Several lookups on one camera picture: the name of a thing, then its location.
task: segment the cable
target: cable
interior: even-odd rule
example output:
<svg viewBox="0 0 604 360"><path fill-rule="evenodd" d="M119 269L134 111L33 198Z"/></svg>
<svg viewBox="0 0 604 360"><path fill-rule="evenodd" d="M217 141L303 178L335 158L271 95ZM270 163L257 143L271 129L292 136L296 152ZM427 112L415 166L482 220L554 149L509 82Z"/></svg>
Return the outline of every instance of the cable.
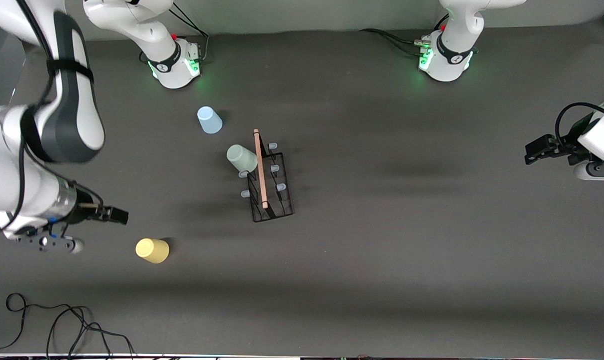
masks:
<svg viewBox="0 0 604 360"><path fill-rule="evenodd" d="M210 40L210 38L211 38L210 36L206 37L206 44L204 45L204 55L200 59L201 61L206 60L206 57L208 56L208 40Z"/></svg>
<svg viewBox="0 0 604 360"><path fill-rule="evenodd" d="M574 102L572 104L568 104L566 107L564 107L564 109L562 109L562 111L560 111L560 114L558 114L557 119L555 120L555 137L557 138L558 143L564 150L575 155L576 153L571 148L568 148L565 145L562 137L560 137L560 122L562 121L562 117L569 109L574 107L587 107L597 110L602 114L604 114L604 108L599 107L598 105L590 104L589 102Z"/></svg>
<svg viewBox="0 0 604 360"><path fill-rule="evenodd" d="M13 307L11 307L11 299L13 297L19 297L21 299L22 306L20 308L14 309ZM112 355L112 351L110 350L110 347L108 346L108 342L106 340L106 335L110 335L112 337L124 338L126 340L126 344L128 346L128 350L131 354L131 357L133 357L133 353L135 353L135 349L133 348L133 345L131 344L128 337L126 337L125 335L122 335L121 333L103 330L101 325L96 321L92 321L91 323L87 322L86 316L84 314L84 310L86 310L88 313L90 313L91 310L88 307L83 306L83 305L70 306L67 303L61 303L60 305L55 305L55 306L44 306L44 305L39 305L38 303L28 303L26 298L23 296L23 294L20 294L19 292L14 292L14 293L10 294L9 296L7 296L6 308L12 313L21 312L20 332L18 333L18 335L15 337L15 339L10 344L8 344L7 346L1 346L0 350L13 346L20 339L22 333L24 332L24 323L26 320L26 310L31 307L46 309L46 310L52 310L52 309L57 309L57 308L66 308L62 312L60 312L60 314L57 315L57 317L55 318L55 321L53 322L53 325L51 326L51 329L48 333L48 339L46 341L46 358L48 360L50 360L50 343L53 338L53 333L55 332L55 326L57 326L57 321L59 321L59 319L62 317L62 315L66 314L68 312L75 315L75 317L81 323L80 332L78 333L77 337L75 338L75 341L73 342L73 345L71 346L69 353L68 353L69 360L71 360L71 358L73 358L73 351L75 350L77 344L79 344L80 339L82 339L82 336L88 331L94 331L96 333L100 333L100 335L102 337L102 342L103 342L104 347L109 356Z"/></svg>
<svg viewBox="0 0 604 360"><path fill-rule="evenodd" d="M378 29L362 29L362 30L360 30L360 32L363 32L363 31L382 35L382 37L384 39L386 39L387 41L389 41L389 43L391 43L391 45L395 46L398 50L402 51L403 53L405 53L407 55L412 55L414 57L420 57L421 56L420 53L408 51L405 48L401 47L398 43L395 43L393 41L395 38L397 38L397 39L400 39L400 41L405 42L405 44L408 44L407 40L398 38L397 36L395 36L393 34L390 34L390 33L386 32L386 31L383 31L383 30L378 30Z"/></svg>
<svg viewBox="0 0 604 360"><path fill-rule="evenodd" d="M140 63L146 64L146 62L148 61L148 57L146 57L146 61L142 60L143 54L144 54L144 51L140 51L140 54L137 56L137 59L140 61Z"/></svg>
<svg viewBox="0 0 604 360"><path fill-rule="evenodd" d="M193 27L193 25L192 25L191 23L189 23L188 21L186 21L186 20L184 20L183 18L181 18L181 17L180 17L178 14L176 14L176 13L175 13L175 11L173 11L172 9L169 9L169 12L170 12L171 14L173 14L173 15L174 15L176 18L180 19L180 20L181 20L181 21L182 21L184 24L188 25L189 27L194 28L194 27Z"/></svg>
<svg viewBox="0 0 604 360"><path fill-rule="evenodd" d="M195 30L199 31L199 34L202 34L202 36L208 37L208 34L205 33L205 32L203 32L202 30L200 30L199 27L197 27L197 25L195 25L195 23L188 17L188 15L185 14L185 12L182 11L182 9L180 8L180 5L177 5L175 2L173 3L173 5L175 5L176 9L178 9L183 14L184 18L187 18L188 21L190 21L192 28L194 28Z"/></svg>
<svg viewBox="0 0 604 360"><path fill-rule="evenodd" d="M373 29L373 28L370 28L370 27L368 27L366 29L360 30L360 32L363 32L363 31L369 32L369 33L380 34L380 35L382 35L384 37L389 37L389 38L393 39L394 41L397 41L398 43L410 44L410 45L413 44L413 41L408 40L408 39L402 39L399 36L393 35L393 34L391 34L388 31L384 31L384 30L380 30L380 29Z"/></svg>
<svg viewBox="0 0 604 360"><path fill-rule="evenodd" d="M439 21L437 22L437 25L435 25L435 27L433 27L433 30L439 30L439 26L442 25L442 23L446 19L448 19L448 14L444 15L442 18L439 19Z"/></svg>

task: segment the white wall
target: white wall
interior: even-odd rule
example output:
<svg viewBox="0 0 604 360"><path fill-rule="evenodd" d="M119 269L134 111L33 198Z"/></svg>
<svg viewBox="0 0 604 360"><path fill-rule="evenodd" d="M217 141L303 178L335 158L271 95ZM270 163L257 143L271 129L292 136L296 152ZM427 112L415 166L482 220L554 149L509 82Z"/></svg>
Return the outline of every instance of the white wall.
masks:
<svg viewBox="0 0 604 360"><path fill-rule="evenodd" d="M295 30L426 29L444 14L437 0L175 0L209 34L267 34ZM123 39L88 21L79 0L66 2L88 40ZM512 9L485 11L488 27L571 25L599 18L604 0L528 0ZM194 32L169 12L170 32Z"/></svg>

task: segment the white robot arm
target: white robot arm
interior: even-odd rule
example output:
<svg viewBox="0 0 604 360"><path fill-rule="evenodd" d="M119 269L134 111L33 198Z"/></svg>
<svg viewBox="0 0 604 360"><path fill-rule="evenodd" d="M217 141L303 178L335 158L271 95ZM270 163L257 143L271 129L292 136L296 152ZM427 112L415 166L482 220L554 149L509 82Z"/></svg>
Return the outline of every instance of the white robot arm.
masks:
<svg viewBox="0 0 604 360"><path fill-rule="evenodd" d="M42 44L50 75L38 103L0 106L0 232L40 251L76 253L81 242L65 235L68 224L128 221L127 212L37 160L83 163L104 144L84 37L64 0L0 1L0 27Z"/></svg>
<svg viewBox="0 0 604 360"><path fill-rule="evenodd" d="M526 0L439 0L448 11L444 31L436 29L422 37L423 56L419 69L439 82L452 82L468 68L473 45L484 30L479 12L516 7Z"/></svg>
<svg viewBox="0 0 604 360"><path fill-rule="evenodd" d="M578 120L567 135L560 136L560 121L573 107L587 107L594 111ZM604 180L604 102L593 105L574 102L567 105L555 121L555 134L545 134L526 145L524 161L527 165L544 158L568 157L574 174L581 180Z"/></svg>
<svg viewBox="0 0 604 360"><path fill-rule="evenodd" d="M199 76L201 64L196 43L173 38L153 19L172 5L173 0L84 0L84 12L97 27L134 41L160 84L179 89Z"/></svg>

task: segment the wooden dowel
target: wooden dowel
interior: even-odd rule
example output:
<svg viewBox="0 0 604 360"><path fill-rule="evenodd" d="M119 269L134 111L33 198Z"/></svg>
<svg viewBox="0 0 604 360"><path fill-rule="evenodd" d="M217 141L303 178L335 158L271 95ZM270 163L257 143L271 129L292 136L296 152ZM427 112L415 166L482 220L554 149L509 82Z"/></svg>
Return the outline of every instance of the wooden dowel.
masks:
<svg viewBox="0 0 604 360"><path fill-rule="evenodd" d="M266 194L266 183L264 182L264 164L262 162L261 154L261 142L260 142L260 130L253 130L253 137L255 138L255 155L258 158L258 176L260 177L260 194L262 209L268 209L268 198Z"/></svg>

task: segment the black wire rack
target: black wire rack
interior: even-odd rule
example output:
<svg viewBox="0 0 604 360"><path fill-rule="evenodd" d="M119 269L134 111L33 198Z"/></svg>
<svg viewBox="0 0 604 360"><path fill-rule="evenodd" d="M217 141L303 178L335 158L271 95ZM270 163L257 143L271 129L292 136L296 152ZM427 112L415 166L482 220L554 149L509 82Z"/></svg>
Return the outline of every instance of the black wire rack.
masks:
<svg viewBox="0 0 604 360"><path fill-rule="evenodd" d="M260 200L260 180L258 177L258 168L247 174L247 183L249 186L249 201L251 203L251 214L254 223L262 223L273 219L279 219L290 216L295 213L293 210L293 201L291 199L290 189L288 187L288 177L286 175L286 164L284 163L284 154L281 152L273 153L277 144L270 143L264 146L261 135L256 133L260 139L261 161L264 168L264 182L267 192L267 198L270 200Z"/></svg>

